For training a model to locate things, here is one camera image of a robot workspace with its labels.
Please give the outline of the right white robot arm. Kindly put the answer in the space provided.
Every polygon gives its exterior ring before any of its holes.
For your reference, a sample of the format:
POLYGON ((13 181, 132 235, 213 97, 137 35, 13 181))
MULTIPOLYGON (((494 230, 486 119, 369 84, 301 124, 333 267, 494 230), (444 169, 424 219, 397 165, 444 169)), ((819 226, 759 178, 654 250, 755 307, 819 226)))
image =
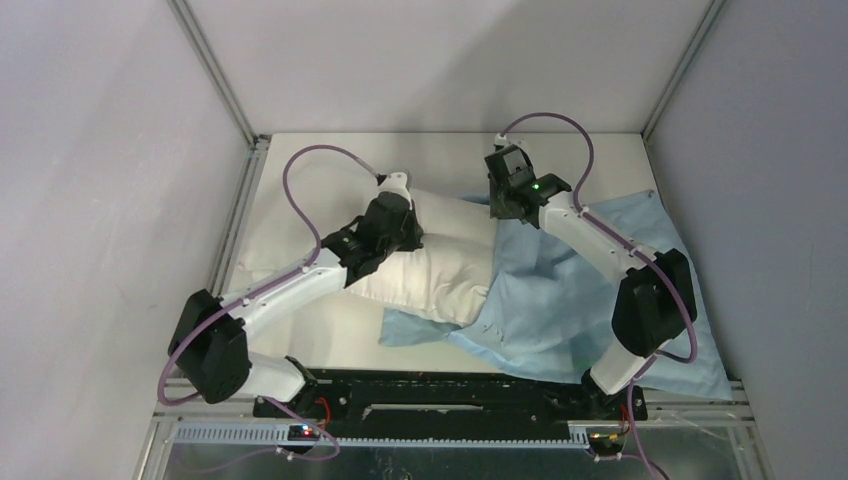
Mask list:
POLYGON ((690 340, 685 361, 696 358, 697 305, 690 264, 682 252, 659 251, 626 236, 579 204, 567 182, 554 174, 537 175, 517 144, 495 147, 484 162, 494 218, 519 220, 558 238, 616 290, 613 339, 582 378, 581 402, 588 414, 606 418, 616 411, 621 391, 679 335, 690 340))

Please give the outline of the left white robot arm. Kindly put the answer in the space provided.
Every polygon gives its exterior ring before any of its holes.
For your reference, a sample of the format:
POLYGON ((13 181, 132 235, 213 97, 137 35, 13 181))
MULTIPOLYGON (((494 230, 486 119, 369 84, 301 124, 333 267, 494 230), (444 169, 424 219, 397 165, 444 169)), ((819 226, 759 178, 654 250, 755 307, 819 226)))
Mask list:
POLYGON ((193 293, 168 345, 166 368, 178 368, 208 404, 244 394, 277 400, 292 416, 308 414, 316 390, 306 370, 291 357, 253 351, 251 342, 308 303, 374 274, 392 254, 421 248, 422 236, 411 195, 380 192, 364 214, 282 272, 225 297, 193 293))

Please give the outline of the white pillow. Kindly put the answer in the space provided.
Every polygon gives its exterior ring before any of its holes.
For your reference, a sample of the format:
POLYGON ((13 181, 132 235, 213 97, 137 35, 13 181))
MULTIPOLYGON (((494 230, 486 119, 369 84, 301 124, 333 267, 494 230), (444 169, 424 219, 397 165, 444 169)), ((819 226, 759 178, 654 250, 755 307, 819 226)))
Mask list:
MULTIPOLYGON (((366 278, 348 287, 356 297, 424 320, 466 327, 478 318, 493 273, 497 223, 488 200, 413 193, 423 247, 389 256, 366 278)), ((282 193, 262 194, 248 221, 236 269, 254 281, 290 267, 313 248, 304 226, 282 193)))

